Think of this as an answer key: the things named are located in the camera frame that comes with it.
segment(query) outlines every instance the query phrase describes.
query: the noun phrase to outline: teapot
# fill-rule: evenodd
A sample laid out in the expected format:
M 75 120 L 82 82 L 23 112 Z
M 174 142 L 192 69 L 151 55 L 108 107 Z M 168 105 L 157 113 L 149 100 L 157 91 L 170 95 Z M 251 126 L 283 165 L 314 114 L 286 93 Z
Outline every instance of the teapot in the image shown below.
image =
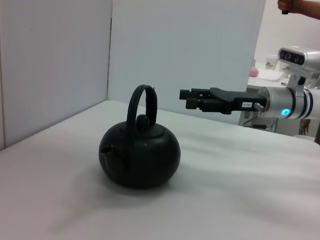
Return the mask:
M 137 116 L 142 93 L 146 112 Z M 158 99 L 149 85 L 134 91 L 126 121 L 111 127 L 99 146 L 99 161 L 115 183 L 134 189 L 149 189 L 166 183 L 177 171 L 181 150 L 175 135 L 157 124 Z

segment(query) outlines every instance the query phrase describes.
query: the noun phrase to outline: white cup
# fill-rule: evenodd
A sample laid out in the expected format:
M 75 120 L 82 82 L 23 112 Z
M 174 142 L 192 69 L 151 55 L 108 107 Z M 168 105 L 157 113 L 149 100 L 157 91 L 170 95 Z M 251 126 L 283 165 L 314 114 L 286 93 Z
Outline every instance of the white cup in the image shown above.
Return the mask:
M 278 63 L 278 56 L 277 55 L 267 55 L 265 69 L 275 70 L 277 63 Z
M 280 61 L 279 72 L 283 72 L 283 74 L 281 75 L 281 78 L 288 78 L 289 77 L 289 71 L 290 71 L 289 64 L 286 64 L 285 62 Z

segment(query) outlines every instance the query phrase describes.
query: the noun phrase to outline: white partition board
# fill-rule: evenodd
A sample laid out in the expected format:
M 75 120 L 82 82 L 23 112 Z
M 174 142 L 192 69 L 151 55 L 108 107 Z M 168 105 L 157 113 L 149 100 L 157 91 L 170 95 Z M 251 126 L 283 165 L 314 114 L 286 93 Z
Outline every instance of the white partition board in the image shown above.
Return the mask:
M 0 60 L 0 83 L 1 83 L 1 60 Z M 0 151 L 5 148 L 5 135 L 4 135 L 4 121 L 3 121 L 3 109 L 2 109 L 2 83 L 0 84 Z
M 6 144 L 107 99 L 112 0 L 1 0 Z
M 108 99 L 129 102 L 138 85 L 148 84 L 162 110 L 238 124 L 239 112 L 185 109 L 179 90 L 245 91 L 264 6 L 265 0 L 114 0 Z

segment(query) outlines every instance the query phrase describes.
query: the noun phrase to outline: table surface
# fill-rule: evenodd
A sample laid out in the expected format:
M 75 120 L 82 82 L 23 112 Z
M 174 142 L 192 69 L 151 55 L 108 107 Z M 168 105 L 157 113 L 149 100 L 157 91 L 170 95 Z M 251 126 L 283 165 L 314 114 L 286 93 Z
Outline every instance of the table surface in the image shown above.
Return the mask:
M 280 77 L 277 81 L 264 80 L 258 77 L 249 77 L 248 88 L 260 89 L 262 87 L 285 88 L 281 83 L 288 84 L 289 78 Z
M 127 108 L 103 102 L 0 152 L 1 239 L 319 239 L 314 142 L 159 110 L 179 169 L 163 187 L 126 189 L 103 173 L 98 146 Z

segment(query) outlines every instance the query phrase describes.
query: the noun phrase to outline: teapot body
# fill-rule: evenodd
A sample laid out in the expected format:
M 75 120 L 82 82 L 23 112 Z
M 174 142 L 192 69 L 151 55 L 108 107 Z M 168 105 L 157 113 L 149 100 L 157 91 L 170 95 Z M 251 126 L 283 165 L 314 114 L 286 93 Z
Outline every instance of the teapot body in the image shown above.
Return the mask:
M 166 183 L 177 171 L 180 163 L 180 146 L 175 135 L 164 126 L 157 137 L 134 137 L 132 152 L 124 149 L 126 122 L 118 123 L 103 136 L 99 146 L 99 161 L 103 171 L 114 182 L 135 189 L 148 189 Z M 106 146 L 114 150 L 102 154 Z

